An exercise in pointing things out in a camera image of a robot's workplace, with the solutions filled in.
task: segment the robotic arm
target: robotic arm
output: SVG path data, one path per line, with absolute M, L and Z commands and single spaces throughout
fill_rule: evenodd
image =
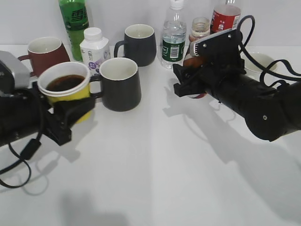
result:
M 7 188 L 24 186 L 31 178 L 31 168 L 27 163 L 39 149 L 42 135 L 46 135 L 59 146 L 71 141 L 71 127 L 87 112 L 95 107 L 95 98 L 88 97 L 74 101 L 60 101 L 52 108 L 47 98 L 39 92 L 37 83 L 30 82 L 30 72 L 12 54 L 0 51 L 0 146 L 8 144 L 17 161 L 0 169 L 0 175 L 24 163 L 29 169 L 27 180 L 18 186 L 11 186 L 0 179 L 0 185 Z M 20 154 L 11 142 L 36 133 Z
M 251 56 L 241 43 L 242 34 L 239 30 L 248 18 L 253 20 L 252 16 L 243 18 L 237 30 L 219 32 L 192 43 L 190 54 L 195 57 L 202 56 L 207 61 L 199 68 L 174 65 L 174 73 L 180 82 L 174 85 L 174 92 L 179 97 L 208 93 L 244 117 L 255 136 L 274 141 L 301 129 L 301 80 L 271 72 L 269 69 L 278 61 L 264 68 L 254 59 L 252 61 L 263 70 L 261 79 L 256 81 L 246 76 L 240 52 L 243 51 L 247 57 Z M 279 61 L 283 62 L 291 73 L 301 76 L 292 70 L 287 61 Z M 265 73 L 299 82 L 290 85 L 284 80 L 279 80 L 272 86 L 267 86 L 263 82 Z

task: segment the coffee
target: coffee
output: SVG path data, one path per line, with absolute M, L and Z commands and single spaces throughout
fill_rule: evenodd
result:
M 85 77 L 76 74 L 66 75 L 53 80 L 46 89 L 52 92 L 66 91 L 78 86 L 84 79 Z

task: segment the plastic bottle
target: plastic bottle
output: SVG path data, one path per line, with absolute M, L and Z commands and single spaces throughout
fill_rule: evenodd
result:
M 241 15 L 242 0 L 220 0 L 214 7 L 211 20 L 211 33 L 229 28 L 236 29 Z
M 87 28 L 84 36 L 85 39 L 80 44 L 83 62 L 92 75 L 97 75 L 100 65 L 111 57 L 109 40 L 103 37 L 102 30 L 97 27 Z
M 203 37 L 206 37 L 208 35 L 210 35 L 210 21 L 209 21 L 209 19 L 207 19 L 205 17 L 195 18 L 192 21 L 191 32 L 190 32 L 190 35 L 189 35 L 190 44 L 193 41 L 199 40 L 199 39 L 201 39 Z M 189 48 L 187 50 L 187 53 L 186 53 L 186 56 L 185 56 L 185 59 L 184 59 L 184 62 L 183 62 L 183 66 L 198 68 L 206 62 L 206 59 L 203 56 L 192 57 L 190 55 L 190 44 L 189 44 Z M 205 95 L 206 94 L 189 95 L 189 97 L 194 98 L 194 99 L 198 99 L 198 98 L 204 97 Z
M 73 58 L 82 61 L 79 45 L 84 40 L 84 30 L 89 27 L 85 0 L 59 0 L 59 5 L 71 42 Z
M 161 64 L 171 69 L 184 55 L 186 22 L 183 16 L 184 0 L 170 0 L 163 27 L 163 48 Z

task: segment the brown mug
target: brown mug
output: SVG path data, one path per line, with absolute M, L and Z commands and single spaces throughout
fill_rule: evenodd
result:
M 55 37 L 35 39 L 29 43 L 27 51 L 28 55 L 20 56 L 18 59 L 30 60 L 32 76 L 39 77 L 46 69 L 70 61 L 62 41 Z

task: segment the mug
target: mug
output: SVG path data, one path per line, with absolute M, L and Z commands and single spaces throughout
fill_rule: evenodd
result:
M 99 68 L 103 105 L 116 112 L 138 106 L 141 86 L 135 61 L 117 57 L 103 62 Z
M 70 61 L 62 41 L 55 37 L 35 39 L 29 43 L 27 51 L 28 55 L 20 56 L 18 59 L 30 60 L 32 76 L 39 77 L 51 66 Z
M 124 40 L 115 45 L 114 57 L 117 57 L 118 49 L 122 45 L 125 57 L 134 60 L 139 67 L 150 65 L 156 58 L 156 37 L 151 26 L 135 24 L 127 27 Z
M 56 79 L 67 75 L 79 75 L 84 80 L 77 86 L 65 91 L 49 91 L 48 85 Z M 44 71 L 38 78 L 38 88 L 44 94 L 49 103 L 53 105 L 58 101 L 80 100 L 86 97 L 100 97 L 101 93 L 90 93 L 90 82 L 100 81 L 100 76 L 90 76 L 90 70 L 87 66 L 80 62 L 65 62 L 54 65 Z M 86 113 L 77 123 L 87 120 L 91 112 Z
M 271 58 L 270 56 L 263 54 L 263 53 L 250 52 L 249 54 L 251 55 L 251 57 L 253 57 L 258 63 L 260 63 L 264 67 L 268 67 L 273 61 L 275 61 L 273 58 Z M 262 73 L 262 69 L 255 66 L 245 56 L 245 54 L 242 54 L 241 58 L 245 60 L 245 69 L 247 72 L 247 76 L 251 77 L 252 79 L 258 80 Z M 278 66 L 277 66 L 277 64 L 275 64 L 270 68 L 270 70 L 275 72 L 277 70 L 277 68 L 278 68 Z

